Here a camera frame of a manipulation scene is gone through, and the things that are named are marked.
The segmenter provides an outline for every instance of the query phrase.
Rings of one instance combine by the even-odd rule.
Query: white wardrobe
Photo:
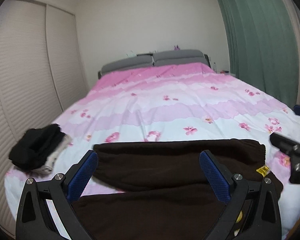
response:
[[[0,225],[14,232],[4,193],[11,147],[85,97],[73,14],[32,0],[0,7]]]

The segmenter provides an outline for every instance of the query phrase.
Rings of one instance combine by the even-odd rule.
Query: bed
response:
[[[27,178],[42,181],[65,173],[94,144],[248,138],[266,146],[266,164],[284,185],[279,200],[284,239],[300,217],[300,185],[289,183],[289,159],[268,137],[275,131],[300,142],[300,116],[255,87],[214,73],[208,60],[200,51],[180,50],[104,66],[88,95],[55,120],[73,141],[57,159],[53,174],[42,178],[16,168],[6,174],[13,216]],[[83,195],[119,192],[92,177]],[[59,232],[68,238],[53,204],[48,205]]]

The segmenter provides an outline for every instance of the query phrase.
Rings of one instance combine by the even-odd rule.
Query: blue textured pad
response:
[[[228,183],[204,151],[200,153],[199,162],[217,199],[227,204],[231,199]]]
[[[90,156],[68,185],[67,200],[69,202],[77,201],[80,198],[97,166],[98,156],[95,152],[91,152]]]

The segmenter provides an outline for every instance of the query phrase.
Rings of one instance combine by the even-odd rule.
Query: gray headboard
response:
[[[211,67],[208,55],[203,54],[200,50],[197,49],[171,50],[154,53],[153,59],[155,67],[194,62],[202,62]]]
[[[142,54],[136,57],[125,58],[106,64],[98,72],[98,78],[112,71],[120,71],[131,68],[179,65],[193,62],[202,62],[211,67],[209,57],[197,49],[181,49],[163,51],[154,54]]]

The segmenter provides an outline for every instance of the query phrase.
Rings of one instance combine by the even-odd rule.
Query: metal screw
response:
[[[32,184],[32,182],[33,182],[33,179],[32,178],[29,178],[29,179],[27,179],[27,184]]]
[[[236,180],[242,180],[242,175],[241,175],[241,174],[235,174],[235,175],[234,175],[234,178],[235,178]]]
[[[270,184],[270,183],[271,183],[271,179],[265,178],[265,183],[266,183],[266,184]]]
[[[63,178],[63,174],[62,173],[58,173],[56,176],[54,176],[54,178],[56,180],[61,180]]]

